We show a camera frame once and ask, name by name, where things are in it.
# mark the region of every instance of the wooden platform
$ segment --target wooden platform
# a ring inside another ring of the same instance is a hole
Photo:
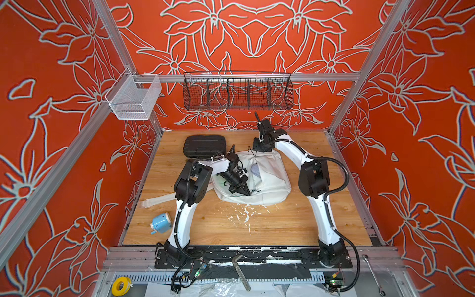
[[[236,145],[236,152],[252,146],[257,131],[216,132],[165,132],[140,200],[173,192],[178,175],[187,158],[183,155],[185,138],[195,134],[220,134],[225,136],[228,149]],[[333,157],[332,150],[323,132],[292,132],[292,138],[314,155]],[[198,204],[191,226],[191,244],[226,245],[318,245],[318,229],[307,198],[298,189],[299,168],[281,154],[292,185],[287,199],[272,206],[238,205],[222,202],[214,190],[210,190]],[[330,189],[339,187],[343,177],[337,165],[328,163]],[[330,195],[333,215],[338,230],[355,245],[371,245],[348,190]],[[155,205],[148,209],[137,206],[124,244],[164,243],[170,232],[150,234],[152,219],[164,212],[175,216],[176,201]]]

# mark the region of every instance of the red wall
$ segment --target red wall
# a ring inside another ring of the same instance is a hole
[[[422,296],[475,294],[474,18],[412,1],[336,134]]]
[[[139,73],[263,70],[358,72],[387,14],[389,0],[108,0]],[[266,111],[284,128],[325,129],[351,82],[294,84],[293,109]],[[163,127],[246,129],[247,111],[183,109],[180,84],[163,85],[155,112]]]
[[[124,70],[90,0],[0,4],[0,230]],[[156,142],[110,114],[0,272],[0,295],[91,294]]]

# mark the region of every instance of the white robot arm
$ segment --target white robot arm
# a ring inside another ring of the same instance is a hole
[[[277,139],[287,140],[287,142],[276,142],[275,148],[284,153],[290,160],[292,160],[292,162],[294,162],[295,165],[297,165],[298,168],[301,168],[304,163],[314,162],[313,159],[308,158],[307,156],[305,156],[304,153],[299,151],[297,147],[290,144],[292,138],[290,138],[289,135],[284,134],[279,136]],[[317,221],[318,238],[324,244],[330,245],[338,243],[340,241],[340,236],[336,234],[334,229],[330,226],[330,221],[325,210],[325,202],[323,202],[324,195],[325,193],[322,193],[318,195],[318,198],[307,196],[307,199],[310,202],[310,205],[312,206],[313,214],[315,215],[315,219]],[[330,213],[330,219],[333,222],[333,226],[335,226],[335,219],[333,218],[332,209],[329,203],[328,210]]]
[[[217,158],[189,159],[173,187],[177,198],[177,210],[173,222],[170,237],[164,247],[168,254],[180,262],[181,253],[186,250],[190,243],[190,228],[198,203],[206,194],[209,179],[212,175],[221,175],[229,183],[231,193],[250,195],[247,186],[247,173],[238,175],[235,171],[239,162],[238,155],[234,152],[234,146],[226,156]]]
[[[300,168],[299,189],[307,196],[317,221],[320,261],[328,267],[339,263],[342,257],[348,256],[348,252],[345,249],[341,234],[336,228],[330,201],[328,200],[331,191],[328,188],[330,178],[326,160],[339,163],[345,172],[347,172],[346,168],[335,159],[312,156],[297,145],[284,129],[276,130],[268,119],[261,121],[257,113],[255,115],[259,138],[254,139],[253,150],[270,152],[275,148]],[[336,190],[332,190],[332,192],[345,188],[347,183],[348,179],[345,178],[345,184]]]

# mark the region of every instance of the white cloth bag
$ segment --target white cloth bag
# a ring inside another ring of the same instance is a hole
[[[236,154],[239,156],[242,166],[247,170],[249,177],[247,186],[252,192],[250,196],[245,196],[237,192],[230,193],[229,185],[224,185],[225,179],[221,176],[214,175],[211,177],[211,181],[213,182],[216,194],[218,194],[221,200],[267,206],[280,203],[287,198],[292,187],[284,164],[282,163],[282,158],[278,152],[260,153],[247,151],[238,152]],[[257,164],[260,177],[251,172],[251,166],[253,164]]]

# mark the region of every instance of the black case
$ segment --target black case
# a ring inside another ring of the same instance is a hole
[[[218,153],[226,154],[226,139],[221,135],[188,136],[183,146],[188,158],[210,158]]]

